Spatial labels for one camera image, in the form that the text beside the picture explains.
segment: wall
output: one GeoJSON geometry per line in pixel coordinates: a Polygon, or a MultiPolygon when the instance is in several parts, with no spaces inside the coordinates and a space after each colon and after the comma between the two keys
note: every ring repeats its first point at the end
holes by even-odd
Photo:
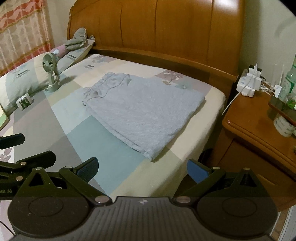
{"type": "Polygon", "coordinates": [[[49,20],[55,47],[62,45],[67,40],[69,12],[76,1],[77,0],[47,0],[49,20]]]}
{"type": "MultiPolygon", "coordinates": [[[[47,0],[54,45],[67,39],[70,8],[76,0],[47,0]]],[[[279,0],[245,0],[246,14],[240,70],[258,62],[271,81],[274,63],[290,70],[296,53],[296,17],[279,0]]]]}

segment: nightstand drawer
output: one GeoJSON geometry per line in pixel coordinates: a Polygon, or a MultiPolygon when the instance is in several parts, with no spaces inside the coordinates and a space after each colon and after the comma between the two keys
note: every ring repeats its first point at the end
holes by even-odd
{"type": "Polygon", "coordinates": [[[296,197],[296,182],[235,140],[218,166],[227,172],[239,172],[242,168],[249,167],[257,175],[277,207],[296,197]]]}

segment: drawer handle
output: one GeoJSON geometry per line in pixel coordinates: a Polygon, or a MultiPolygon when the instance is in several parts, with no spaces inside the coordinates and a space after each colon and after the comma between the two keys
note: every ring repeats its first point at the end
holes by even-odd
{"type": "Polygon", "coordinates": [[[270,180],[266,179],[264,176],[261,176],[260,174],[257,174],[258,177],[261,177],[263,180],[267,181],[268,183],[270,183],[271,185],[275,185],[273,182],[271,182],[270,180]]]}

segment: wooden bed frame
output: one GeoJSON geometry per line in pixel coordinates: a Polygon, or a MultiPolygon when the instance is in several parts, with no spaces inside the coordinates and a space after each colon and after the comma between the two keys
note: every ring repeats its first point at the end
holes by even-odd
{"type": "Polygon", "coordinates": [[[77,0],[67,37],[84,27],[93,52],[182,73],[228,98],[243,22],[244,0],[77,0]]]}

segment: ribbed gray plate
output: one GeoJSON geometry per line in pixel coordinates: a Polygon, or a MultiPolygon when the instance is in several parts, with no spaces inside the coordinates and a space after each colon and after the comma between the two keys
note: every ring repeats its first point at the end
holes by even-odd
{"type": "MultiPolygon", "coordinates": [[[[44,240],[18,235],[13,241],[44,240]]],[[[111,206],[97,207],[73,232],[47,241],[227,241],[203,227],[190,208],[168,198],[118,197],[111,206]]],[[[268,236],[253,241],[271,241],[268,236]]]]}

